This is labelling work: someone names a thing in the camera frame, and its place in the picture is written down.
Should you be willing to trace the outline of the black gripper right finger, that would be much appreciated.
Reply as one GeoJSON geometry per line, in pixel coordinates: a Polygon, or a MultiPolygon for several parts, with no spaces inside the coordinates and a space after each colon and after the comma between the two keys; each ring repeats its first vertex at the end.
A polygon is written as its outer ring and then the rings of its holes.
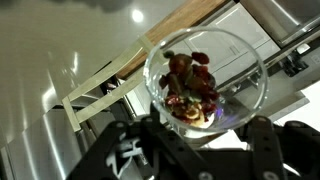
{"type": "Polygon", "coordinates": [[[296,120],[284,126],[256,116],[238,129],[249,145],[253,180],[320,180],[320,132],[296,120]]]}

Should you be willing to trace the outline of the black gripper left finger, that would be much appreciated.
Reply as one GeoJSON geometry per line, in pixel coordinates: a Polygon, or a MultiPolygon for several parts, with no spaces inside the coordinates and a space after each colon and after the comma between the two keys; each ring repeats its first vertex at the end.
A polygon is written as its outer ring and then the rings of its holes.
{"type": "Polygon", "coordinates": [[[120,180],[139,154],[151,164],[156,179],[199,180],[199,154],[154,116],[132,125],[109,123],[66,180],[120,180]]]}

